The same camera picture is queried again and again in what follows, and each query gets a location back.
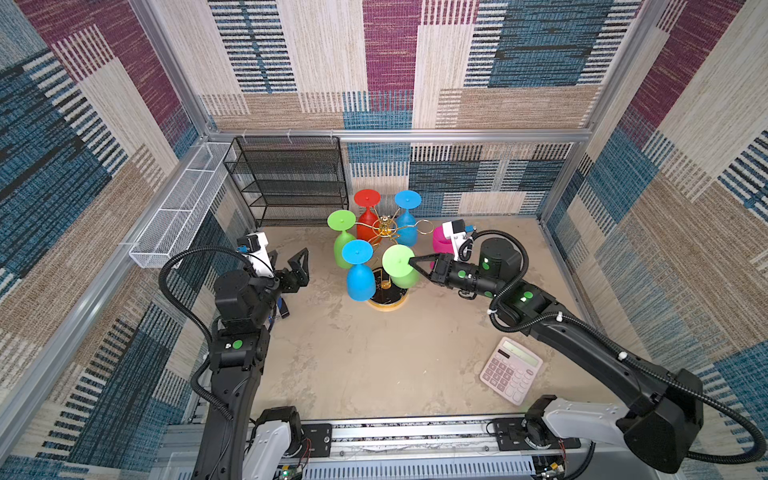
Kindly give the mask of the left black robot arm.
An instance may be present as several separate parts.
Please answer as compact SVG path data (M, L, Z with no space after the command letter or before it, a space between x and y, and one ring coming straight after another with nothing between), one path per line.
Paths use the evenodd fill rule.
M242 263L215 283L218 320L203 323L171 291L168 277L184 259L222 253ZM293 406L265 410L257 420L251 409L261 383L271 339L268 319L286 293L309 283L309 252L300 250L287 267L260 275L255 257L220 246L185 250L161 268L161 293L202 332L208 355L190 379L193 391L209 404L192 476L195 479L271 479L283 460L306 446L301 419Z

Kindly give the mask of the magenta plastic wine glass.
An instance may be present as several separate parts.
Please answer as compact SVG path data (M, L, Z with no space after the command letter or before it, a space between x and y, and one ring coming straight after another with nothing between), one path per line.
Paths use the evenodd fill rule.
M436 227L432 234L433 250L437 254L448 254L452 260L457 260L456 246L453 240L453 221L444 222Z

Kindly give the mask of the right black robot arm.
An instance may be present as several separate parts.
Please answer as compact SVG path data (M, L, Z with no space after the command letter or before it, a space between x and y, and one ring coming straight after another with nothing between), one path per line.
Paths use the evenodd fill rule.
M499 230L475 231L455 253L415 256L409 265L430 282L456 289L466 299L489 298L491 324L504 333L521 333L560 352L599 380L624 404L621 417L591 407L566 408L555 395L542 396L526 413L532 441L584 438L627 448L647 466L674 474L684 460L741 465L761 460L767 451L762 431L729 406L706 395L702 381L681 369L672 373L623 348L574 316L548 292L525 281L529 255L523 244ZM710 407L741 426L752 447L738 454L696 452L692 445Z

